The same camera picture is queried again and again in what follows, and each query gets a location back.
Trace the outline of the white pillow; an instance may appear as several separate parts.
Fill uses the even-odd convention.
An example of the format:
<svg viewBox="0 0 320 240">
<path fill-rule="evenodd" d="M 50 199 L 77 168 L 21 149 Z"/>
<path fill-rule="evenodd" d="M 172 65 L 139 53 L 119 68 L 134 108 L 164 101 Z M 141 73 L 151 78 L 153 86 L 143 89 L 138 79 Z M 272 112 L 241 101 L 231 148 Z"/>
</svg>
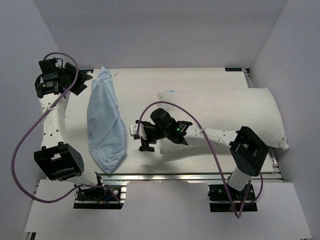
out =
<svg viewBox="0 0 320 240">
<path fill-rule="evenodd" d="M 221 131 L 245 126 L 267 146 L 289 149 L 281 113 L 268 88 L 160 92 L 157 97 L 158 106 L 177 121 Z"/>
</svg>

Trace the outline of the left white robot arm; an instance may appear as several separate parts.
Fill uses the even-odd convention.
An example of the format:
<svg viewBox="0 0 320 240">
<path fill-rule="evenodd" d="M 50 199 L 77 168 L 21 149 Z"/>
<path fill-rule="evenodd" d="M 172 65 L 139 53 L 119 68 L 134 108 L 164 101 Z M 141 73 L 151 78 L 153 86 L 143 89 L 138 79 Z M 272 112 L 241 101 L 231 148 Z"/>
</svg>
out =
<svg viewBox="0 0 320 240">
<path fill-rule="evenodd" d="M 105 196 L 106 187 L 69 144 L 66 129 L 70 94 L 81 94 L 92 76 L 78 71 L 69 62 L 59 64 L 58 58 L 41 60 L 39 66 L 41 75 L 35 81 L 35 90 L 45 117 L 40 150 L 34 152 L 34 160 L 50 180 L 90 185 L 88 193 L 99 200 Z"/>
</svg>

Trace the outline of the light blue pillowcase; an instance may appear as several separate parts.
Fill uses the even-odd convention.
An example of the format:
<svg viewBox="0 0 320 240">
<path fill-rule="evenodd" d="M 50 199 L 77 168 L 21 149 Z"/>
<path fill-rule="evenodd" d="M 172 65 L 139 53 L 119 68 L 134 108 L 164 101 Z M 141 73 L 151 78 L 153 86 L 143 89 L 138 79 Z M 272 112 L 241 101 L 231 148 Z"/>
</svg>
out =
<svg viewBox="0 0 320 240">
<path fill-rule="evenodd" d="M 113 173 L 125 158 L 127 137 L 111 72 L 102 67 L 92 81 L 87 107 L 88 149 L 106 173 Z"/>
</svg>

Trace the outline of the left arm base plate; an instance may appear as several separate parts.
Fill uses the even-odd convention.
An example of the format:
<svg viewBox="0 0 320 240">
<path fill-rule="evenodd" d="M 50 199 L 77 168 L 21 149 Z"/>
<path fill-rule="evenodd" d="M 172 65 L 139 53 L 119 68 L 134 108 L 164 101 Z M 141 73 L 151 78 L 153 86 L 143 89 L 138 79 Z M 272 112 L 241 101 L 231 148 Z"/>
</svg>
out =
<svg viewBox="0 0 320 240">
<path fill-rule="evenodd" d="M 126 197 L 124 185 L 108 185 L 104 188 L 79 189 L 73 208 L 87 210 L 121 210 Z"/>
</svg>

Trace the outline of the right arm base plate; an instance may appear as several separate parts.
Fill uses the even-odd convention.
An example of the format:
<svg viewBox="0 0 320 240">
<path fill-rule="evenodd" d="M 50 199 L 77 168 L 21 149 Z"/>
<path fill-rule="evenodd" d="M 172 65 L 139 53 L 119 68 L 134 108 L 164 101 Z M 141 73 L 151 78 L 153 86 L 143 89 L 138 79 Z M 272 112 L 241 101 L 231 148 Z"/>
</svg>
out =
<svg viewBox="0 0 320 240">
<path fill-rule="evenodd" d="M 229 189 L 231 199 L 235 205 L 237 212 L 240 211 L 242 201 L 246 191 L 248 190 L 248 184 L 242 191 L 237 191 L 234 189 Z M 228 199 L 227 192 L 223 184 L 211 184 L 208 186 L 208 200 L 211 213 L 231 213 L 233 212 L 231 203 Z M 253 185 L 250 184 L 249 192 L 247 194 L 245 204 L 243 207 L 243 212 L 257 212 L 258 207 L 255 202 L 251 203 L 256 198 L 255 190 Z"/>
</svg>

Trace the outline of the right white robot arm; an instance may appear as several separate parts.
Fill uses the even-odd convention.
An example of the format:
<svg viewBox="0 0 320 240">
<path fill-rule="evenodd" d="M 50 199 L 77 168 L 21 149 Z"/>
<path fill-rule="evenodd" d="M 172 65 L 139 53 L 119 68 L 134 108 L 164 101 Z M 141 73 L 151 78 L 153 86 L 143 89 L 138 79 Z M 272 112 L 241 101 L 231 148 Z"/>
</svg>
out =
<svg viewBox="0 0 320 240">
<path fill-rule="evenodd" d="M 168 139 L 175 145 L 203 147 L 230 152 L 236 164 L 227 186 L 226 195 L 236 200 L 244 193 L 246 184 L 253 177 L 259 176 L 268 155 L 267 145 L 249 127 L 239 130 L 217 130 L 202 128 L 189 121 L 176 121 L 163 108 L 154 110 L 151 122 L 137 120 L 131 126 L 130 134 L 139 139 L 141 152 L 154 152 L 153 145 L 158 140 Z"/>
</svg>

